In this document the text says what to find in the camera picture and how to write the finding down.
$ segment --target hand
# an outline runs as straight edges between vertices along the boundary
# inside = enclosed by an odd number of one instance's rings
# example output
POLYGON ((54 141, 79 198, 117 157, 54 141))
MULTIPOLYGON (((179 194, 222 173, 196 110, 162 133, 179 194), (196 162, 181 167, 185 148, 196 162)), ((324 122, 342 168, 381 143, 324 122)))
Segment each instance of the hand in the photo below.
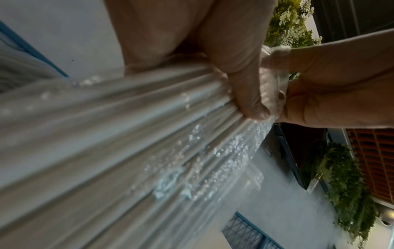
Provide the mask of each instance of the hand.
POLYGON ((264 120, 261 46, 276 0, 105 0, 125 64, 203 52, 227 73, 240 110, 264 120))
POLYGON ((273 53, 262 66, 301 73, 278 122, 394 128, 394 30, 273 53))

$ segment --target transparent plastic packaging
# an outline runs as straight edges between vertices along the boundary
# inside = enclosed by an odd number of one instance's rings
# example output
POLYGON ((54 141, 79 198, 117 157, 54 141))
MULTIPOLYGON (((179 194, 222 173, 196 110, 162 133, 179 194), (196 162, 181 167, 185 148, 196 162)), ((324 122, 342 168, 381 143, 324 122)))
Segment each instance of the transparent plastic packaging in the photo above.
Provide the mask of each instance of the transparent plastic packaging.
POLYGON ((260 74, 263 122, 202 57, 0 95, 0 248, 185 248, 281 112, 288 74, 260 74))

